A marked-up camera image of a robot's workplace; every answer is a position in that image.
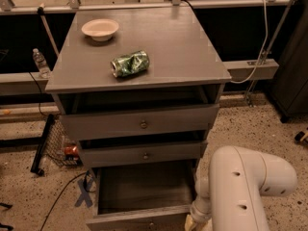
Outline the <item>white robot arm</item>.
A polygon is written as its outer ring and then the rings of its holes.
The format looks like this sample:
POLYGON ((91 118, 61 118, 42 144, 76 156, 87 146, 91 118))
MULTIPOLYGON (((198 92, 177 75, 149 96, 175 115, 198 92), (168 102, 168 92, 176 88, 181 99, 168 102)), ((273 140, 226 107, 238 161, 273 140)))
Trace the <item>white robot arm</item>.
POLYGON ((264 196, 293 193, 297 175, 286 160, 238 146, 224 146, 211 157, 208 175, 195 182, 196 199, 185 231, 270 231, 264 196))

